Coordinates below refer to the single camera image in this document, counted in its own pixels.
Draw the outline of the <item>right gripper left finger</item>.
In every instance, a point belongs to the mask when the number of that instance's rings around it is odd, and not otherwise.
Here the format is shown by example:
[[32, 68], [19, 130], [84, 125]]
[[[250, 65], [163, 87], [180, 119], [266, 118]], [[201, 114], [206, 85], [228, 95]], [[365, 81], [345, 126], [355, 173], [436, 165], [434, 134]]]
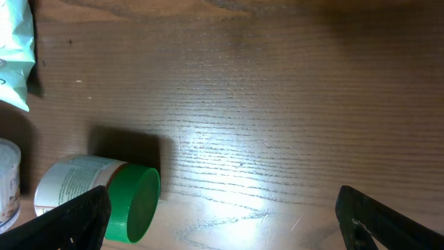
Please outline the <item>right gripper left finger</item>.
[[110, 214], [108, 192], [100, 185], [1, 234], [1, 250], [100, 249]]

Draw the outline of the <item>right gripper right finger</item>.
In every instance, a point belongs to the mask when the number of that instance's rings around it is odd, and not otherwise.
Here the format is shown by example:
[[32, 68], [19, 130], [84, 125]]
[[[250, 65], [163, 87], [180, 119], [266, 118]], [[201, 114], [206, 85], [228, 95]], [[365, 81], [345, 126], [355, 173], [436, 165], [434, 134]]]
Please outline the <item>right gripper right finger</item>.
[[443, 236], [366, 194], [343, 185], [335, 205], [347, 249], [442, 249]]

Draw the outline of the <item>mint green wipes pack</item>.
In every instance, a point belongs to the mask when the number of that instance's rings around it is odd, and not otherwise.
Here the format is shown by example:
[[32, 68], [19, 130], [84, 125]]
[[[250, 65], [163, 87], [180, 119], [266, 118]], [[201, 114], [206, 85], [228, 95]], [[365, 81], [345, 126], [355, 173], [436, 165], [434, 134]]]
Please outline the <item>mint green wipes pack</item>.
[[35, 65], [33, 15], [27, 0], [1, 0], [1, 100], [26, 112]]

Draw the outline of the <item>green lid white jar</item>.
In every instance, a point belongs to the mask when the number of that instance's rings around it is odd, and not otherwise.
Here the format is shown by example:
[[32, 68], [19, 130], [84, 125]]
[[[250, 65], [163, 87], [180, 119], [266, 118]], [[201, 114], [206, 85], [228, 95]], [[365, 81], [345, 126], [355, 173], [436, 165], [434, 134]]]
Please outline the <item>green lid white jar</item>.
[[147, 232], [160, 198], [160, 174], [152, 167], [98, 156], [67, 156], [42, 177], [34, 196], [40, 216], [103, 185], [111, 214], [105, 239], [135, 244]]

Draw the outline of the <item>white tub blue label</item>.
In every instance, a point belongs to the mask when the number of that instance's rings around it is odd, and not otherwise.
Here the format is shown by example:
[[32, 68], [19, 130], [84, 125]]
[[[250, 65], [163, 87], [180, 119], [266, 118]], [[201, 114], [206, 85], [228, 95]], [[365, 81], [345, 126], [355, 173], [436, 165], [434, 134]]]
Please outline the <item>white tub blue label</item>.
[[19, 166], [21, 150], [13, 142], [1, 139], [1, 233], [6, 232], [20, 214]]

